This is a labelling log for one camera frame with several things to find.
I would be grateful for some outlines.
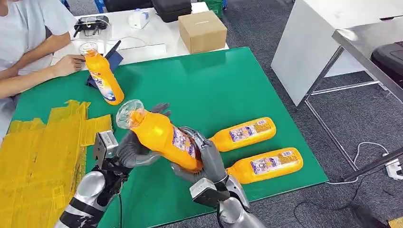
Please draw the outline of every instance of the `black case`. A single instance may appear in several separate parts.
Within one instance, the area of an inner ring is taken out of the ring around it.
[[[151,0],[104,0],[108,12],[145,9],[153,7]]]
[[[371,61],[403,87],[403,42],[378,47],[372,52]]]
[[[154,9],[161,19],[168,23],[178,20],[178,16],[190,14],[190,0],[152,0]]]

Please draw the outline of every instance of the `orange detergent bottle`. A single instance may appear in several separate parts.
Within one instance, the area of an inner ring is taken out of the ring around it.
[[[221,130],[210,139],[220,152],[225,152],[261,142],[275,134],[276,126],[273,121],[262,117]]]
[[[141,144],[166,159],[192,172],[202,169],[203,164],[197,159],[200,153],[190,138],[173,126],[165,115],[145,110],[140,100],[124,103],[117,112],[116,123],[134,131]]]
[[[248,184],[296,172],[303,165],[298,150],[288,147],[241,159],[227,172],[241,184]]]
[[[125,95],[109,68],[108,60],[98,53],[97,44],[95,42],[82,44],[80,46],[80,53],[86,58],[86,66],[89,73],[105,101],[111,105],[120,104]]]

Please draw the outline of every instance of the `stainless steel table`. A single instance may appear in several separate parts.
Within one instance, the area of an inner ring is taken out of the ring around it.
[[[311,95],[330,93],[334,91],[350,89],[360,86],[373,85],[373,84],[383,84],[397,99],[403,101],[403,88],[398,86],[387,74],[385,74],[381,69],[379,69],[371,60],[372,52],[379,46],[385,44],[391,44],[394,42],[403,41],[403,18],[394,18],[388,21],[379,21],[374,24],[360,25],[350,28],[337,29],[333,35],[333,39],[337,41],[340,46],[333,54],[332,58],[329,60],[325,68],[320,73],[319,77],[312,85],[310,90],[304,97],[304,102],[320,122],[322,127],[325,129],[326,133],[329,135],[331,140],[336,144],[340,152],[343,154],[347,162],[353,168],[354,176],[349,175],[346,177],[347,180],[351,180],[353,177],[357,176],[358,173],[362,173],[363,170],[370,170],[368,167],[363,167],[362,169],[358,169],[354,164],[351,157],[344,150],[343,146],[331,132],[329,127],[322,120],[317,111],[313,108],[308,98]],[[340,57],[341,53],[346,50],[348,51],[358,62],[360,62],[370,74],[372,74],[377,80],[340,86],[330,89],[324,90],[316,90],[317,86],[320,84],[321,80],[328,73],[333,64]],[[396,152],[402,153],[403,150],[399,149]],[[371,163],[372,168],[377,167],[379,165],[383,165],[387,163],[387,159],[393,160],[392,158],[396,158],[398,155],[396,153],[391,153],[391,156],[382,157],[379,160]]]

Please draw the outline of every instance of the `bottle label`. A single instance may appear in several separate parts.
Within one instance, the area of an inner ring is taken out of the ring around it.
[[[264,174],[269,171],[284,168],[285,166],[297,162],[297,157],[292,151],[279,153],[277,156],[253,160],[250,162],[253,172],[256,175]]]
[[[175,126],[173,127],[172,144],[176,146],[179,150],[185,151],[193,158],[196,157],[195,147],[190,141],[190,138]]]
[[[266,120],[259,120],[249,126],[235,128],[230,131],[230,136],[233,142],[237,142],[259,133],[270,130],[270,124]]]
[[[102,96],[108,101],[115,101],[115,95],[112,92],[111,86],[108,84],[107,81],[101,79],[99,77],[100,73],[89,71],[92,78],[95,81],[96,86],[98,87],[99,91],[101,92]]]

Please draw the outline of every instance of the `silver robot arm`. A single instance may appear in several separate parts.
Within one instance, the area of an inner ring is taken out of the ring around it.
[[[168,107],[169,103],[159,103],[151,112],[169,116],[171,111],[164,112]],[[152,164],[160,157],[144,147],[130,130],[120,143],[112,131],[97,133],[93,156],[97,160],[95,167],[78,184],[55,228],[97,227],[133,167]]]
[[[225,171],[214,143],[189,127],[181,127],[180,130],[193,139],[203,161],[203,170],[196,174],[177,164],[171,165],[177,176],[193,183],[190,187],[192,200],[216,208],[217,220],[222,228],[266,228],[249,212],[250,204],[241,184]]]

